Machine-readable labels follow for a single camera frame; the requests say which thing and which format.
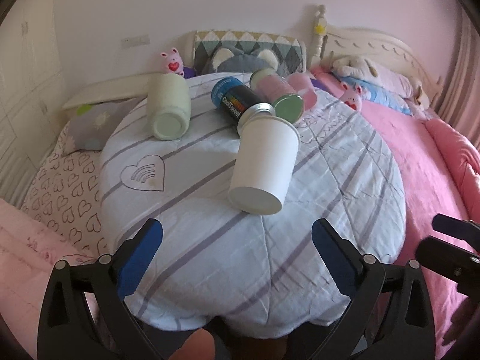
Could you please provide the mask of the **person's right hand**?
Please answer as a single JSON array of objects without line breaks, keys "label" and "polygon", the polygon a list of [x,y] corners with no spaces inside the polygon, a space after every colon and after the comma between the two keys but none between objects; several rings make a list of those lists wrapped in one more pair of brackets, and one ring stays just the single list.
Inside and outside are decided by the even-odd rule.
[{"label": "person's right hand", "polygon": [[443,336],[442,346],[447,346],[460,337],[463,330],[465,330],[473,318],[477,308],[479,308],[479,303],[470,297],[466,297],[462,303],[460,303],[457,310],[451,316],[451,325]]}]

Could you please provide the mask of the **person's left hand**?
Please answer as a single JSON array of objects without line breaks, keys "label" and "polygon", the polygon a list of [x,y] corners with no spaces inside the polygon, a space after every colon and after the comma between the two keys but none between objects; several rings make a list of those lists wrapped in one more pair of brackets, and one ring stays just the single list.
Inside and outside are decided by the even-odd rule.
[{"label": "person's left hand", "polygon": [[216,356],[214,337],[204,329],[191,334],[169,360],[213,360]]}]

